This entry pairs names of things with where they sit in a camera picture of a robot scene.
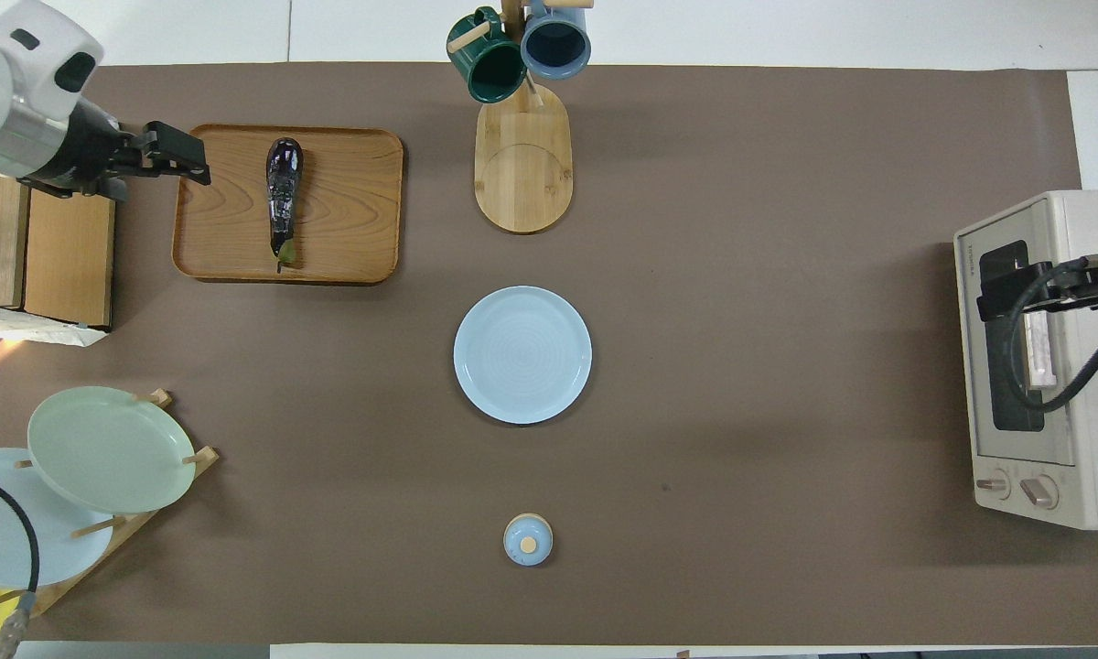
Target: brown tablecloth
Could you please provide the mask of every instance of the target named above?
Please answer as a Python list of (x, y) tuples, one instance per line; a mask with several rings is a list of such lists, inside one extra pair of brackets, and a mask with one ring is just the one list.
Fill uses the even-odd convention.
[[(168, 388), (223, 461), (35, 638), (1098, 644), (1098, 533), (972, 498), (953, 231), (1079, 187), (1060, 72), (592, 67), (552, 85), (575, 191), (477, 209), (449, 64), (104, 69), (126, 124), (379, 126), (407, 147), (374, 288), (176, 271), (177, 183), (119, 209), (114, 325), (0, 361), (0, 446), (63, 388)], [(504, 425), (453, 334), (515, 283), (595, 346), (573, 407)], [(552, 559), (504, 525), (545, 514)]]

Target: mug rack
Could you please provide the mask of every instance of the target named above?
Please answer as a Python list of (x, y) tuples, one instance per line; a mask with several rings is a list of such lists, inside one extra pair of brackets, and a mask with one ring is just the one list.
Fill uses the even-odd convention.
[[(520, 42), (528, 0), (503, 0), (504, 34)], [(546, 0), (550, 9), (592, 9), (594, 0)], [(486, 25), (447, 44), (448, 53), (486, 33)], [(474, 138), (474, 198), (488, 220), (513, 234), (549, 228), (574, 197), (569, 113), (531, 74), (512, 96), (480, 108)]]
[[(166, 392), (166, 389), (156, 389), (156, 391), (152, 392), (150, 395), (135, 395), (134, 400), (145, 400), (152, 402), (161, 410), (167, 409), (172, 402), (171, 393)], [(184, 465), (194, 463), (194, 476), (192, 477), (192, 482), (194, 482), (194, 480), (198, 480), (199, 477), (203, 474), (203, 471), (206, 471), (206, 469), (212, 467), (219, 459), (220, 455), (215, 451), (215, 449), (213, 449), (213, 447), (202, 447), (198, 451), (194, 451), (194, 455), (186, 456), (186, 458), (182, 459), (182, 462)], [(31, 467), (31, 463), (18, 462), (14, 467)], [(111, 533), (112, 535), (110, 535), (110, 544), (107, 546), (107, 550), (103, 551), (101, 557), (97, 559), (97, 562), (93, 562), (93, 566), (87, 568), (85, 572), (71, 577), (71, 579), (57, 581), (55, 584), (47, 584), (46, 587), (37, 589), (37, 596), (35, 597), (35, 604), (31, 616), (35, 618), (40, 616), (40, 614), (45, 613), (48, 607), (56, 604), (57, 601), (65, 595), (65, 593), (69, 592), (69, 590), (83, 580), (89, 572), (97, 570), (97, 567), (101, 566), (102, 560), (109, 558), (109, 556), (117, 550), (124, 541), (130, 539), (130, 537), (135, 533), (138, 533), (138, 529), (143, 528), (143, 525), (150, 522), (152, 517), (155, 517), (155, 513), (157, 513), (157, 510), (152, 510), (149, 513), (114, 514), (113, 517), (107, 520), (105, 522), (99, 522), (97, 524), (86, 526), (83, 529), (74, 529), (71, 536), (75, 538), (105, 528), (113, 528), (113, 532)], [(23, 590), (4, 592), (0, 595), (0, 604), (24, 594), (25, 592)]]

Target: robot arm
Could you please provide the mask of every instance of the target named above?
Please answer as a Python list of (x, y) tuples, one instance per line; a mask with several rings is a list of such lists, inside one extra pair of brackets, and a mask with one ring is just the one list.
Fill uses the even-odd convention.
[(122, 176), (209, 185), (203, 143), (161, 122), (131, 134), (81, 97), (102, 46), (64, 13), (19, 0), (0, 15), (0, 174), (51, 196), (126, 200)]

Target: blue mug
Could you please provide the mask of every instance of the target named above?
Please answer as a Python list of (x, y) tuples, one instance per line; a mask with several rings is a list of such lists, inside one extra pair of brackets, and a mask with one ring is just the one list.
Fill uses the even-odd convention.
[(531, 0), (530, 4), (533, 11), (520, 41), (524, 66), (547, 80), (573, 78), (591, 60), (585, 9), (546, 8), (545, 0)]

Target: white floor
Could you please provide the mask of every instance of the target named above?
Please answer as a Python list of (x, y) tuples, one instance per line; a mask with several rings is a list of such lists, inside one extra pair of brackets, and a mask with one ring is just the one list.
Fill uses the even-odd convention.
[[(0, 0), (0, 12), (13, 3)], [(445, 62), (448, 26), (478, 4), (467, 0), (48, 3), (107, 47), (107, 66)], [(594, 64), (1068, 70), (1082, 187), (1098, 189), (1098, 0), (595, 0), (587, 20)], [(324, 656), (368, 657), (360, 647), (371, 649), (349, 646), (333, 655), (330, 648)], [(451, 646), (439, 647), (435, 655), (458, 656)], [(704, 657), (749, 654), (747, 648), (701, 649)], [(618, 651), (610, 650), (564, 655), (613, 659)], [(673, 656), (672, 648), (626, 650), (634, 650), (626, 657)], [(751, 650), (751, 655), (772, 654), (776, 648)], [(317, 646), (284, 646), (274, 657), (307, 659), (323, 656)], [(397, 651), (402, 654), (391, 656), (408, 656), (405, 648)], [(546, 655), (528, 648), (511, 656)]]

